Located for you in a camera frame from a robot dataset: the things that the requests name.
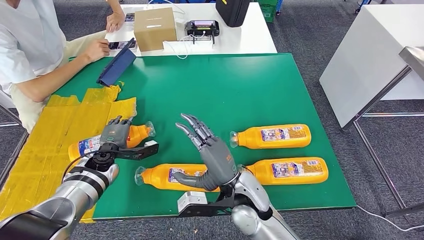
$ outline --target person's hand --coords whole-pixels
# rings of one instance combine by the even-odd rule
[[[109,41],[107,39],[96,39],[84,50],[82,55],[88,63],[93,63],[103,57],[109,56]]]
[[[114,12],[106,18],[106,32],[113,33],[118,31],[125,21],[124,12]]]

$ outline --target person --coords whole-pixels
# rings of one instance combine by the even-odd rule
[[[106,30],[66,41],[53,0],[0,0],[0,85],[29,133],[52,93],[109,55],[106,32],[117,31],[125,15],[119,0],[106,1],[113,10]]]

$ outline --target green tabletop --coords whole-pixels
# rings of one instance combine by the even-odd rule
[[[87,66],[59,89],[60,96],[100,88],[96,80],[111,58]],[[231,149],[236,164],[251,165],[262,159],[321,157],[328,166],[328,180],[319,184],[265,186],[278,210],[349,208],[356,206],[349,186],[315,111],[314,105],[289,53],[250,55],[190,55],[137,58],[119,79],[124,82],[118,100],[137,97],[134,124],[152,121],[158,154],[142,161],[118,159],[119,176],[98,201],[93,219],[177,215],[182,191],[138,186],[139,166],[201,164],[199,153],[175,122],[180,113],[203,120],[226,143],[230,131],[282,124],[306,124],[312,141],[303,148]],[[214,201],[217,193],[207,193]]]

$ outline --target gray carpet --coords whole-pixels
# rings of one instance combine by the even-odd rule
[[[144,1],[125,0],[124,3]],[[101,31],[110,12],[101,0],[56,0],[68,40]],[[355,19],[355,0],[284,0],[281,15],[268,24],[278,52],[293,54],[334,152],[358,205],[377,214],[397,209],[368,151],[354,129],[342,132],[319,78]],[[423,111],[422,101],[380,102],[374,111]],[[424,202],[422,126],[424,118],[364,118],[360,121],[407,205]],[[22,130],[0,128],[0,167]],[[358,208],[283,212],[304,240],[422,240],[424,228],[401,232]],[[424,224],[424,212],[393,220],[403,228]],[[227,216],[133,219],[80,224],[75,240],[245,240]]]

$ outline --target black bag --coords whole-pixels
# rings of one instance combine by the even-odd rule
[[[240,27],[251,0],[216,0],[215,8],[228,27]]]

